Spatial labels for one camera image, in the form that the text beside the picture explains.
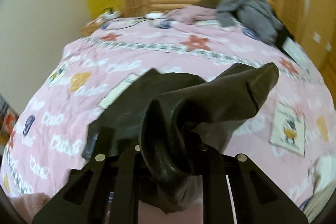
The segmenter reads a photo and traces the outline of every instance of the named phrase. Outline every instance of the bed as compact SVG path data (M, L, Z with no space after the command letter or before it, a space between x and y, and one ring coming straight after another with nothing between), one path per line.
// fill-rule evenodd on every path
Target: bed
M236 62L254 67L274 62L280 77L259 113L234 132L223 153L248 155L297 206L313 195L309 169L336 147L336 112L321 75L316 69L302 70L239 23L227 30L214 21L174 22L171 28L160 29L156 26L161 19L138 18L197 1L122 0L125 18L64 48L59 66L30 100L6 146L0 184L8 197L27 193L52 197L67 182L69 169L84 166L81 152L87 125L103 112L102 99L127 77L154 67L161 73L187 72L211 81ZM305 0L267 1L299 41ZM304 157L270 145L276 102L305 117ZM139 223L201 223L201 208L197 202L184 212L165 215L140 203Z

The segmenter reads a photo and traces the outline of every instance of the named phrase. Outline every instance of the light switch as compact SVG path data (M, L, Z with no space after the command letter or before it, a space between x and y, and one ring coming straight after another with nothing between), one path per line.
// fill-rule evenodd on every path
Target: light switch
M330 43L328 43L328 44L326 45L326 48L327 48L328 52L331 52L332 49L333 49L333 47L332 47L332 45L330 45Z
M320 35L317 32L314 33L313 39L314 39L314 41L316 43L320 43L321 42L321 37L320 37Z

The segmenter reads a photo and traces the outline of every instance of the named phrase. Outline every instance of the gray blanket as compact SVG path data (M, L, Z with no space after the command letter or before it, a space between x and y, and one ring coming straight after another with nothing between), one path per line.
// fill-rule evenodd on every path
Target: gray blanket
M283 28L266 0L221 0L217 6L216 19L222 27L235 25L231 12L236 12L238 21L268 45L275 43L277 31Z

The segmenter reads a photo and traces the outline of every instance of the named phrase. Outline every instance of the white wall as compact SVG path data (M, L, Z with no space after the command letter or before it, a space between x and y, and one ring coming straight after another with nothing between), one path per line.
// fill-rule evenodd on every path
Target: white wall
M86 0L0 0L0 93L24 107L90 20Z

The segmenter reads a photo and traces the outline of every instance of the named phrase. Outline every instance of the black leather garment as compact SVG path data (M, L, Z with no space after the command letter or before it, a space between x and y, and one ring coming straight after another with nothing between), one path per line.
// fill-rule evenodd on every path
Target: black leather garment
M221 151L231 133L254 117L278 81L278 68L236 63L211 82L187 73L148 71L88 128L83 157L89 159L100 127L114 129L108 156L139 142L152 180L140 182L140 199L165 213L182 211L198 196L186 132Z

